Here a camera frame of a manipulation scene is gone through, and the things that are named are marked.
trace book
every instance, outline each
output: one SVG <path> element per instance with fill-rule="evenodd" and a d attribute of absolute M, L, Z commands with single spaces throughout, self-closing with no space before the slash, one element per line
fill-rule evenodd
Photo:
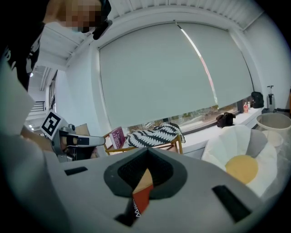
<path fill-rule="evenodd" d="M 119 149 L 125 142 L 125 137 L 121 127 L 116 128 L 109 134 L 114 149 Z"/>

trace roller blind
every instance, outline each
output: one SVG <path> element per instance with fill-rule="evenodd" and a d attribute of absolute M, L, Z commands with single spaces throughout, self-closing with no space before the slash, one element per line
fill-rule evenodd
<path fill-rule="evenodd" d="M 224 107 L 251 95 L 251 76 L 246 62 L 230 34 L 215 27 L 179 24 L 201 53 L 217 95 Z"/>
<path fill-rule="evenodd" d="M 215 105 L 206 71 L 175 24 L 144 28 L 106 45 L 100 71 L 112 128 Z"/>

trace black bag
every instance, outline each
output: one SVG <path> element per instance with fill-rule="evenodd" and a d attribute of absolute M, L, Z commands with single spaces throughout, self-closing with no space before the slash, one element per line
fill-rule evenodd
<path fill-rule="evenodd" d="M 262 93 L 254 91 L 251 93 L 251 97 L 253 99 L 251 101 L 251 106 L 253 108 L 264 107 L 264 97 L 263 97 Z"/>
<path fill-rule="evenodd" d="M 219 115 L 217 120 L 217 127 L 223 128 L 226 126 L 233 126 L 233 118 L 236 116 L 232 113 L 225 112 L 223 115 Z"/>

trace yellow circle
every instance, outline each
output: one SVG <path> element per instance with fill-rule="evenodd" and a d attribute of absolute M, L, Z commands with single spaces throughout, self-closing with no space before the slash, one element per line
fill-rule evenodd
<path fill-rule="evenodd" d="M 226 172 L 244 184 L 251 182 L 258 170 L 257 160 L 248 155 L 235 156 L 226 164 Z"/>

